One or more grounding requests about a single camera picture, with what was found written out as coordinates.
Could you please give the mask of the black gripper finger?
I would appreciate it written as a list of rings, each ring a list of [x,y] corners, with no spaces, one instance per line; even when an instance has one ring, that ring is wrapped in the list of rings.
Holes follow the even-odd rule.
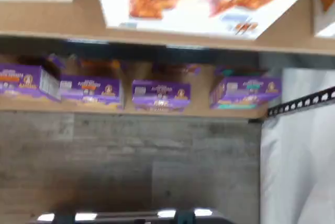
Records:
[[[156,214],[160,221],[168,223],[228,223],[220,212],[210,208],[193,208],[189,210],[163,209]]]
[[[44,212],[34,217],[34,223],[45,223],[45,224],[94,223],[96,218],[97,218],[96,211]]]

